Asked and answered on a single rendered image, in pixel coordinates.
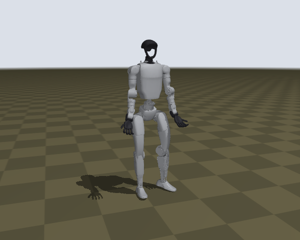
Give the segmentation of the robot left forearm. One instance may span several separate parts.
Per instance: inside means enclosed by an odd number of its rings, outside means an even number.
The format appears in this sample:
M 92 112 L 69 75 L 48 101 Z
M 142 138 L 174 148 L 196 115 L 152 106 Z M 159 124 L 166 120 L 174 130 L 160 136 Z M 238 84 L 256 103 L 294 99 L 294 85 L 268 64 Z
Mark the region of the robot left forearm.
M 175 100 L 174 100 L 174 95 L 175 95 L 175 93 L 174 94 L 171 94 L 171 95 L 168 95 L 167 97 L 166 97 L 166 100 L 167 100 L 167 102 L 168 102 L 168 109 L 169 109 L 169 111 L 172 111 L 173 112 L 173 114 L 176 114 L 177 113 L 177 110 L 176 110 L 176 105 L 175 105 Z M 170 113 L 169 113 L 170 114 Z

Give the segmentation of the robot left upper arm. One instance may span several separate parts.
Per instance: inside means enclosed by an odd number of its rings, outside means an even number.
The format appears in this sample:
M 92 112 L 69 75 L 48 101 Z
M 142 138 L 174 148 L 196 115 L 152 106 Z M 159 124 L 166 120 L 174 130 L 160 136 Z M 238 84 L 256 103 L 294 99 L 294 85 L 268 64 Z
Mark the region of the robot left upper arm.
M 170 78 L 170 67 L 168 65 L 162 65 L 163 67 L 163 74 L 162 74 L 162 81 L 164 86 L 164 91 L 166 95 L 172 95 L 175 92 L 175 89 L 170 86 L 171 78 Z

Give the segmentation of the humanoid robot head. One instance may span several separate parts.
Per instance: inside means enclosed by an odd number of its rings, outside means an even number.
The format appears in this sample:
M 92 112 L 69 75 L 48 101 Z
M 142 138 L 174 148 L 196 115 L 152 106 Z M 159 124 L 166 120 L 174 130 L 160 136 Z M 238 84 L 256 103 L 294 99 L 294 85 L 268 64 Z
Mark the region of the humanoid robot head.
M 153 40 L 145 40 L 142 45 L 141 45 L 141 48 L 144 49 L 145 51 L 145 54 L 146 54 L 146 57 L 145 57 L 145 61 L 148 61 L 148 62 L 145 62 L 147 64 L 155 64 L 153 62 L 153 58 L 155 58 L 156 54 L 157 54 L 157 47 L 158 47 L 158 44 L 153 41 Z M 151 49 L 154 49 L 154 55 L 153 56 L 149 56 L 148 55 L 148 52 L 151 51 Z M 148 51 L 148 52 L 147 52 Z

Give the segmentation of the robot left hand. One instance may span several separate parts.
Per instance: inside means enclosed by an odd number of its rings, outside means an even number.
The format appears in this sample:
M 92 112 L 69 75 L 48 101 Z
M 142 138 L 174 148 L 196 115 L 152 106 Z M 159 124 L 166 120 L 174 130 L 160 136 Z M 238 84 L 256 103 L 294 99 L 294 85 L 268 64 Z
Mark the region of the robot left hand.
M 187 127 L 189 124 L 185 124 L 184 122 L 188 122 L 187 120 L 182 119 L 180 116 L 178 116 L 178 112 L 173 114 L 172 111 L 169 112 L 172 118 L 174 118 L 175 123 L 179 128 Z M 184 122 L 183 122 L 184 121 Z

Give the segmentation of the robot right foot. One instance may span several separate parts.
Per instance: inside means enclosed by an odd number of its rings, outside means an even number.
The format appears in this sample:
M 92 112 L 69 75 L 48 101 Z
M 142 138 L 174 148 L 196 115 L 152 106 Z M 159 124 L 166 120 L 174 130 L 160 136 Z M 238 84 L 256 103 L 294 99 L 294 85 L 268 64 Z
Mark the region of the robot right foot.
M 138 189 L 138 186 L 136 187 L 136 193 L 142 199 L 145 199 L 145 198 L 148 197 L 148 195 L 146 194 L 144 188 L 141 188 L 141 186 L 139 187 L 139 189 Z

